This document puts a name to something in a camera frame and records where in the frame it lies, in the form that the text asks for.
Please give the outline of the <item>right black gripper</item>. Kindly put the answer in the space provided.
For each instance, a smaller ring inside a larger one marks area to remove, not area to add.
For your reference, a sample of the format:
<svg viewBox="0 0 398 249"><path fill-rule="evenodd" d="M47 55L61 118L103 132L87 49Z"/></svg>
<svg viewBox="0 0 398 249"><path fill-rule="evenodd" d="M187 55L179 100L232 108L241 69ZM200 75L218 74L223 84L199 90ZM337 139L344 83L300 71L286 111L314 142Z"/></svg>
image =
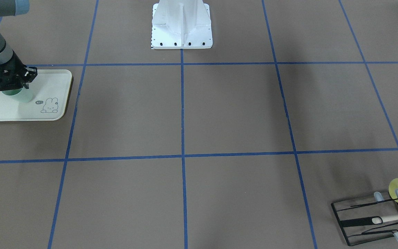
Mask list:
<svg viewBox="0 0 398 249"><path fill-rule="evenodd" d="M37 75L37 67L27 67L18 55L13 54L6 63L0 65L0 92L23 87L29 89L29 83L33 82Z"/></svg>

